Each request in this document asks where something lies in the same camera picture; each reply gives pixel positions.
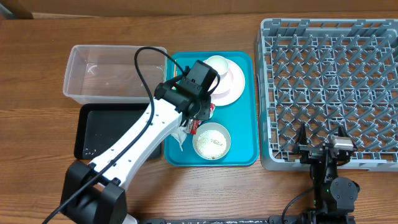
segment rice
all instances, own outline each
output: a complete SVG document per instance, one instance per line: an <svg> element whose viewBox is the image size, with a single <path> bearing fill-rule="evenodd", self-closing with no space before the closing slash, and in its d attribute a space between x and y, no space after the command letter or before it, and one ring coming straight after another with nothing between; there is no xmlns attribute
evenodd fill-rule
<svg viewBox="0 0 398 224"><path fill-rule="evenodd" d="M226 150L226 139L216 130L201 133L197 140L197 151L207 159L218 159Z"/></svg>

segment black tray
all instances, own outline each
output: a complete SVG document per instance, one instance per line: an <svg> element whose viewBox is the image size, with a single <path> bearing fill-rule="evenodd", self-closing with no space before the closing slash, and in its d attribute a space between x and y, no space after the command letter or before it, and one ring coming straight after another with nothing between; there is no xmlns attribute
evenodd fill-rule
<svg viewBox="0 0 398 224"><path fill-rule="evenodd" d="M80 109L74 155L93 159L109 149L141 117L147 103L90 103ZM161 155L161 144L149 156Z"/></svg>

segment white cup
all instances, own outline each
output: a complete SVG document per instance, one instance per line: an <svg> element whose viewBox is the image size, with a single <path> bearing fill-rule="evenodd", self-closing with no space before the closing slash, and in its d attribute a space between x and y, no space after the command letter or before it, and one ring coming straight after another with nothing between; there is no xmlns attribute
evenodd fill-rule
<svg viewBox="0 0 398 224"><path fill-rule="evenodd" d="M223 56L214 55L206 59L204 62L214 68L220 77L223 77L228 73L229 63Z"/></svg>

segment bowl of food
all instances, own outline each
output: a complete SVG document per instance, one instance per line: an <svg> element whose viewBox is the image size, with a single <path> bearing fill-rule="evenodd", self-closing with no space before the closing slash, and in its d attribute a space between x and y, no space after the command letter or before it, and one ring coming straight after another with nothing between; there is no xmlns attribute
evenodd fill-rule
<svg viewBox="0 0 398 224"><path fill-rule="evenodd" d="M197 129L192 144L197 154L207 160L224 157L231 147L228 130L218 123L206 123Z"/></svg>

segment dish rack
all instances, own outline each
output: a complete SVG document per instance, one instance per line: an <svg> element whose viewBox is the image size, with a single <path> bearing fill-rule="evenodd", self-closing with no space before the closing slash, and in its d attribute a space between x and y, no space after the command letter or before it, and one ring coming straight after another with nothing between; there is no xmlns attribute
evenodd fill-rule
<svg viewBox="0 0 398 224"><path fill-rule="evenodd" d="M292 153L346 128L358 151L343 168L398 171L398 20L264 19L254 48L261 163L308 170Z"/></svg>

